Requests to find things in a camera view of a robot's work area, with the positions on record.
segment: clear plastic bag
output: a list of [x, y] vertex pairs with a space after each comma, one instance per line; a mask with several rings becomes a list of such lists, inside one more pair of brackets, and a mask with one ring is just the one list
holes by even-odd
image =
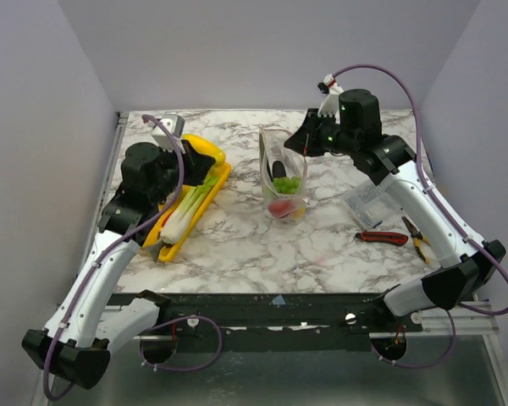
[[347, 190], [343, 196], [350, 213], [365, 230], [379, 226], [401, 210], [399, 204], [371, 180]]
[[279, 220], [297, 220], [306, 208], [306, 159], [284, 148], [289, 137], [289, 131], [260, 127], [263, 205]]

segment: white marble surface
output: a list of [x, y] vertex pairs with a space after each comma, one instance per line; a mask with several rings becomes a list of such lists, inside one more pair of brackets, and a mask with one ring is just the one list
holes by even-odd
[[[151, 141], [132, 112], [112, 190], [120, 182], [119, 163], [128, 146]], [[163, 112], [148, 112], [158, 117]], [[274, 221], [262, 208], [259, 180], [258, 126], [295, 131], [303, 111], [181, 111], [185, 133], [199, 134], [219, 145], [233, 167], [228, 183], [199, 221], [173, 263], [138, 255], [116, 288], [120, 292], [321, 293], [381, 292], [420, 277], [437, 267], [425, 266], [411, 240], [404, 247], [367, 244], [354, 239], [360, 231], [341, 195], [367, 179], [346, 157], [310, 158], [309, 207], [296, 225]], [[415, 148], [410, 111], [384, 112], [384, 132], [404, 137]], [[399, 216], [381, 230], [407, 233]]]

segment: gray floor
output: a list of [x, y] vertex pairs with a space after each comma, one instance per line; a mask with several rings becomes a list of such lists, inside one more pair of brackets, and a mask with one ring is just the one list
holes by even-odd
[[[442, 354], [449, 339], [411, 340], [408, 362]], [[208, 355], [176, 355], [193, 365]], [[374, 355], [344, 351], [223, 354], [193, 373], [141, 368], [137, 343], [121, 349], [92, 390], [75, 388], [61, 406], [502, 405], [481, 337], [461, 337], [452, 357], [430, 370], [401, 370]]]

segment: gray wall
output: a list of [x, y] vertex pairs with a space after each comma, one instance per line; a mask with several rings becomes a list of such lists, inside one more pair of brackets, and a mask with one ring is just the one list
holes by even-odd
[[[508, 250], [508, 0], [483, 0], [423, 104], [425, 144], [452, 205]], [[508, 255], [503, 264], [508, 270]], [[508, 304], [501, 277], [486, 287]], [[508, 363], [508, 315], [498, 318]]]
[[0, 406], [30, 403], [20, 342], [74, 280], [115, 123], [56, 1], [0, 1]]
[[[478, 0], [59, 0], [117, 108], [312, 107], [352, 63], [393, 69], [422, 100]], [[384, 107], [382, 74], [354, 72]]]

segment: screw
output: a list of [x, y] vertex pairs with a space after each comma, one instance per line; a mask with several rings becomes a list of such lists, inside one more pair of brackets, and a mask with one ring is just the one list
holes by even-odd
[[346, 316], [345, 316], [345, 321], [346, 321], [346, 324], [348, 324], [349, 326], [351, 326], [352, 324], [356, 324], [356, 321], [357, 321], [357, 317], [355, 314], [353, 313], [348, 313]]

